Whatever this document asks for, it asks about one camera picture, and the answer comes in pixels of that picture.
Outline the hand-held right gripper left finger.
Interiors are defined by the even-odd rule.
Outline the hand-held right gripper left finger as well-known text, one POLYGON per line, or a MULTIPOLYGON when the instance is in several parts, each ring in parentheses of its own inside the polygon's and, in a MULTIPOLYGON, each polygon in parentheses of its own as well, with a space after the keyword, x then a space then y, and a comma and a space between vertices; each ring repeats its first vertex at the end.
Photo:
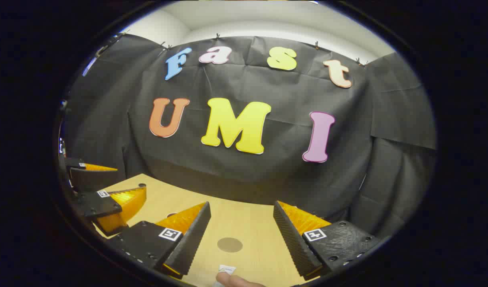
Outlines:
POLYGON ((187 275, 211 219, 209 202, 151 223, 142 220, 108 240, 139 266, 171 277, 187 275))

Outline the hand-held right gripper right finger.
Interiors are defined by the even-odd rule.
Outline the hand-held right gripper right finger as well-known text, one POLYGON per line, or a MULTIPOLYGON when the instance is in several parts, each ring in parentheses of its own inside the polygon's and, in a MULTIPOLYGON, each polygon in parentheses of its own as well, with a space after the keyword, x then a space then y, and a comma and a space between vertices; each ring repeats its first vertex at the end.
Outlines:
POLYGON ((340 272, 379 247, 379 238, 346 220, 330 223, 276 201, 273 218, 297 272, 305 280, 340 272))

